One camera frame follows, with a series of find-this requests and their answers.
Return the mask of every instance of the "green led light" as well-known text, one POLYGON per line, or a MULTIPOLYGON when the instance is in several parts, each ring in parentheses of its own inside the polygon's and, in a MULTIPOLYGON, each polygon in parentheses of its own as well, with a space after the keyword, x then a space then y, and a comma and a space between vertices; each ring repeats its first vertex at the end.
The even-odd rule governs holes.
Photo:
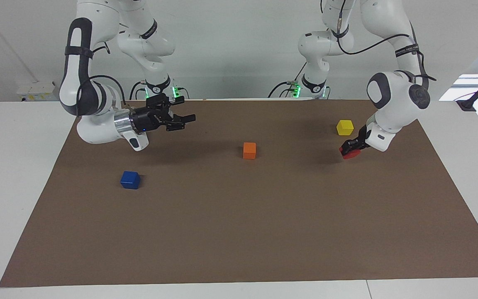
POLYGON ((297 85, 296 88, 294 89, 293 97, 300 97, 300 92, 302 91, 302 87, 300 85, 297 85))
POLYGON ((174 97, 179 97, 180 96, 180 93, 178 92, 178 89, 174 86, 173 86, 173 95, 174 95, 174 97))

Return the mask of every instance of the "wooden block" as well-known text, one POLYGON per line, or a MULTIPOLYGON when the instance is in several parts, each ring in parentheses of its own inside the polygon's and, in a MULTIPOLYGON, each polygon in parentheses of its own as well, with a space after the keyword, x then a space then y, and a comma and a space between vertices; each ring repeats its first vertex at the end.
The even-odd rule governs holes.
POLYGON ((341 120, 337 125, 337 132, 340 136, 350 136, 353 130, 353 123, 350 120, 341 120))
POLYGON ((243 159, 255 159, 256 158, 256 143, 245 142, 243 144, 243 159))

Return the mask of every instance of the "black cable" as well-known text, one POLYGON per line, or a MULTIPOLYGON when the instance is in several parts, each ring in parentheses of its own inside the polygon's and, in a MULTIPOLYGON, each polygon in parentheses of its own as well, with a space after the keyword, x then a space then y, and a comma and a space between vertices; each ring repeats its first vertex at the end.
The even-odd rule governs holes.
POLYGON ((136 91, 136 94, 135 94, 136 100, 138 100, 138 92, 140 92, 140 91, 144 91, 145 95, 146 95, 146 90, 144 88, 140 88, 140 89, 138 89, 138 91, 136 91))
POLYGON ((422 67, 425 69, 425 55, 421 51, 418 51, 418 54, 422 57, 422 67))
POLYGON ((402 33, 402 34, 396 34, 396 35, 393 35, 393 36, 391 36, 391 37, 389 37, 389 38, 385 38, 384 40, 382 40, 382 41, 380 41, 380 42, 376 42, 375 44, 371 45, 370 47, 368 47, 368 48, 366 48, 366 49, 363 49, 363 50, 360 50, 360 51, 357 51, 357 52, 353 52, 353 53, 348 52, 348 51, 346 51, 345 49, 342 48, 342 45, 340 44, 340 38, 337 38, 337 43, 338 43, 338 45, 339 45, 340 50, 341 50, 344 54, 347 54, 347 55, 357 55, 357 54, 366 52, 366 51, 368 51, 368 50, 370 50, 370 49, 372 49, 372 48, 374 48, 374 47, 377 47, 377 46, 381 45, 383 42, 387 42, 387 41, 389 41, 389 40, 391 40, 391 39, 393 39, 393 38, 401 37, 401 36, 405 36, 405 37, 410 38, 410 36, 409 36, 408 34, 403 34, 403 33, 402 33))
POLYGON ((346 0, 344 0, 344 2, 342 2, 342 6, 340 6, 339 19, 342 19, 342 15, 343 15, 345 5, 346 5, 346 0))
POLYGON ((113 78, 113 77, 111 77, 111 76, 107 76, 107 75, 91 76, 91 77, 88 78, 86 81, 84 81, 83 83, 81 83, 80 86, 78 87, 77 91, 76 91, 76 116, 77 116, 77 117, 78 117, 78 102, 80 101, 80 91, 82 90, 82 86, 83 86, 85 83, 88 83, 88 82, 90 82, 91 80, 97 79, 97 78, 110 79, 110 80, 112 80, 114 83, 116 83, 117 86, 119 87, 119 91, 121 91, 121 98, 123 99, 123 103, 124 103, 125 105, 127 104, 127 101, 125 100, 125 91, 123 90, 123 87, 121 86, 121 84, 119 83, 119 81, 117 81, 115 78, 113 78))
POLYGON ((332 94, 332 88, 329 86, 326 86, 326 88, 329 88, 328 96, 326 97, 326 100, 329 100, 329 95, 332 94))
MULTIPOLYGON (((346 0, 344 0, 343 4, 342 4, 342 7, 340 8, 340 13, 339 13, 339 19, 342 19, 343 17, 343 10, 344 10, 344 6, 346 5, 346 0)), ((357 51, 357 52, 354 52, 354 53, 350 53, 348 51, 346 51, 345 49, 342 48, 342 45, 340 44, 340 38, 337 38, 337 43, 339 45, 339 48, 340 50, 344 53, 344 54, 347 54, 347 55, 357 55, 357 54, 360 54, 360 53, 363 53, 365 51, 368 51, 374 47, 377 47, 379 46, 380 44, 382 44, 383 42, 387 42, 393 38, 396 38, 396 37, 401 37, 401 36, 405 36, 405 37, 408 37, 410 38, 410 36, 408 34, 395 34, 389 38, 385 38, 384 40, 380 41, 380 42, 376 42, 374 45, 371 45, 370 47, 366 48, 366 49, 363 49, 361 51, 357 51)))
POLYGON ((471 96, 471 95, 474 95, 475 93, 477 93, 477 92, 474 92, 474 93, 468 93, 467 95, 459 96, 459 97, 457 97, 455 100, 453 100, 453 102, 456 102, 456 101, 458 101, 459 99, 461 99, 461 98, 463 98, 463 97, 465 97, 465 96, 471 96))
POLYGON ((283 96, 283 93, 284 93, 285 91, 287 92, 287 95, 288 95, 288 94, 289 94, 289 91, 294 91, 294 89, 290 89, 290 88, 289 88, 289 89, 285 89, 284 91, 282 91, 282 92, 279 94, 279 97, 282 97, 282 96, 283 96))
POLYGON ((134 84, 134 86, 132 87, 132 90, 130 91, 130 96, 129 96, 129 100, 132 100, 132 96, 134 95, 134 91, 136 90, 136 87, 138 87, 138 85, 142 85, 143 83, 141 83, 141 81, 138 81, 136 84, 134 84))
POLYGON ((100 51, 100 50, 102 50, 102 49, 106 49, 106 52, 108 52, 108 54, 111 54, 110 48, 108 47, 108 44, 107 44, 106 42, 105 42, 105 45, 104 45, 104 46, 99 47, 99 48, 93 50, 93 53, 95 53, 95 52, 97 52, 97 51, 100 51))
POLYGON ((425 78, 432 81, 438 81, 436 78, 433 78, 432 76, 429 76, 428 74, 415 75, 414 78, 425 78))
POLYGON ((180 87, 178 90, 179 91, 185 91, 185 93, 187 93, 187 95, 188 95, 188 100, 191 100, 191 97, 189 96, 189 91, 187 89, 185 89, 184 87, 180 87))
POLYGON ((269 93, 269 96, 268 96, 268 97, 271 97, 272 94, 274 93, 274 91, 276 91, 276 90, 278 89, 278 87, 280 87, 280 86, 282 86, 282 85, 285 85, 285 84, 290 85, 290 84, 287 83, 286 81, 285 81, 285 82, 282 82, 282 83, 280 83, 280 84, 278 84, 278 85, 276 85, 276 87, 274 87, 274 89, 271 91, 271 93, 269 93))
POLYGON ((294 78, 294 81, 298 80, 298 77, 300 76, 300 74, 302 73, 306 65, 307 65, 307 61, 304 63, 304 65, 302 66, 298 74, 296 75, 296 78, 294 78))

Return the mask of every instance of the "black strap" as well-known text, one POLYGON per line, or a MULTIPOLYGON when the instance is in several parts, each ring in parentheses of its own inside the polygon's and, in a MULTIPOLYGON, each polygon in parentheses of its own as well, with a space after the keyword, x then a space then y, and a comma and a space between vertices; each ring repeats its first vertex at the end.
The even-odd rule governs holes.
POLYGON ((160 93, 163 93, 163 91, 169 87, 171 84, 171 78, 170 76, 167 76, 167 80, 165 82, 158 84, 158 85, 152 85, 151 83, 146 82, 146 86, 154 93, 159 95, 160 93))
POLYGON ((333 32, 333 35, 336 37, 336 38, 343 38, 346 34, 348 34, 349 32, 349 26, 346 28, 346 30, 344 30, 344 32, 342 32, 341 34, 337 34, 337 32, 333 32))
POLYGON ((93 59, 93 51, 85 47, 77 47, 77 46, 67 46, 65 55, 84 55, 89 59, 93 59))
POLYGON ((408 76, 408 81, 410 83, 414 83, 416 80, 416 76, 414 76, 413 73, 409 72, 409 71, 404 71, 404 70, 396 70, 396 72, 402 72, 404 74, 406 74, 408 76))
POLYGON ((408 53, 414 53, 414 55, 416 55, 418 51, 419 51, 418 44, 406 46, 405 48, 399 49, 398 51, 396 51, 396 57, 400 57, 408 53))
POLYGON ((415 75, 414 78, 424 78, 424 79, 429 79, 431 81, 438 81, 436 78, 433 78, 432 76, 429 76, 428 74, 415 75))
POLYGON ((307 79, 305 79, 305 75, 302 76, 302 83, 304 83, 304 86, 307 87, 309 90, 311 90, 312 93, 320 93, 320 91, 322 91, 322 89, 326 85, 326 81, 324 81, 324 83, 321 83, 321 84, 311 83, 307 81, 307 79))
POLYGON ((156 19, 154 19, 154 24, 152 24, 150 29, 144 34, 142 34, 141 37, 143 39, 148 39, 154 34, 154 32, 156 32, 156 30, 158 30, 158 22, 156 22, 156 19))

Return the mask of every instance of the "yellow cube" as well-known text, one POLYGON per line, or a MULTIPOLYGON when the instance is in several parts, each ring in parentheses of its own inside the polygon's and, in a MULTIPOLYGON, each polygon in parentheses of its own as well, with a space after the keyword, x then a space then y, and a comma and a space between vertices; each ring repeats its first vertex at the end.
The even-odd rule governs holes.
POLYGON ((337 125, 339 136, 350 136, 353 130, 353 123, 350 120, 341 120, 337 125))

